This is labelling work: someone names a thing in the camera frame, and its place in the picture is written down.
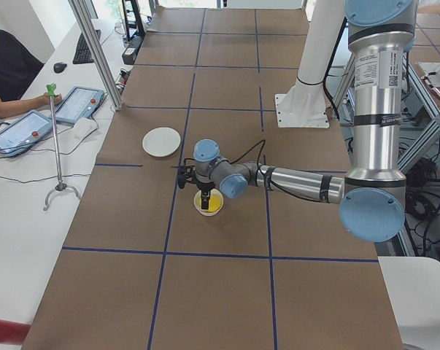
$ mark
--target tablet device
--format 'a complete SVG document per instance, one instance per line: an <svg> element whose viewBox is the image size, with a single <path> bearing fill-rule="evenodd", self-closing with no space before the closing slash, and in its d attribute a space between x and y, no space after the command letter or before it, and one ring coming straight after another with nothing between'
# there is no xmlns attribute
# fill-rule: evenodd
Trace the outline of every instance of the tablet device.
<svg viewBox="0 0 440 350"><path fill-rule="evenodd" d="M73 87L56 107L56 121L75 124L80 118L90 117L100 107L103 97L103 90Z"/></svg>
<svg viewBox="0 0 440 350"><path fill-rule="evenodd" d="M53 128L50 118L31 110L13 124L0 131L0 153L13 157L24 153Z"/></svg>

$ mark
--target round white plate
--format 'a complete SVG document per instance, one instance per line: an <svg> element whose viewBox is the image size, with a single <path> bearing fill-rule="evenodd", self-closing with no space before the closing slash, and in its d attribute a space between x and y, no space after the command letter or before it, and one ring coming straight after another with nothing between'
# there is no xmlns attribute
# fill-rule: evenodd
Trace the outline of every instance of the round white plate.
<svg viewBox="0 0 440 350"><path fill-rule="evenodd" d="M171 128L156 128L147 133L142 146L153 157L166 157L176 152L181 143L181 136Z"/></svg>

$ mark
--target person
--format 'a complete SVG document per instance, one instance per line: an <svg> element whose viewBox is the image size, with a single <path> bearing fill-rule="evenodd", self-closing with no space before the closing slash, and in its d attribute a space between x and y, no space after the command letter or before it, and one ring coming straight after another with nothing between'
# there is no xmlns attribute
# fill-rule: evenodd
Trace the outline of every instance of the person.
<svg viewBox="0 0 440 350"><path fill-rule="evenodd" d="M12 34L0 29L0 119L14 117L50 103L47 93L20 100L42 68L43 63ZM55 104L61 101L61 95L55 98Z"/></svg>
<svg viewBox="0 0 440 350"><path fill-rule="evenodd" d="M419 0L417 13L440 13L440 0Z"/></svg>

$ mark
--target tripod base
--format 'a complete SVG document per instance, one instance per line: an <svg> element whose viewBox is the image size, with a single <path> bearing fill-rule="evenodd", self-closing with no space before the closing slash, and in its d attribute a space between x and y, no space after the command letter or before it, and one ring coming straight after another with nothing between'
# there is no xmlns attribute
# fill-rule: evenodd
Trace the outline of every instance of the tripod base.
<svg viewBox="0 0 440 350"><path fill-rule="evenodd" d="M45 198L45 206L43 207L44 211L47 211L48 208L50 207L50 197L54 192L62 192L64 190L66 190L67 188L69 188L70 190L73 190L75 192L75 195L77 196L77 198L80 199L80 195L79 195L79 191L77 190L76 187L74 186L70 186L68 184L65 184L64 182L59 182L56 187L54 187L51 191L49 191L49 193L46 195Z"/></svg>

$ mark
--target black shirt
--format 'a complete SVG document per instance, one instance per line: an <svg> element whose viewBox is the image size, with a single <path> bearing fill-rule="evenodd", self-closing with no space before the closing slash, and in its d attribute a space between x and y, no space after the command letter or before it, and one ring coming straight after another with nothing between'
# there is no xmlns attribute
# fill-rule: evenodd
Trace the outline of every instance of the black shirt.
<svg viewBox="0 0 440 350"><path fill-rule="evenodd" d="M0 98L18 100L35 79L43 63L13 35L0 30Z"/></svg>

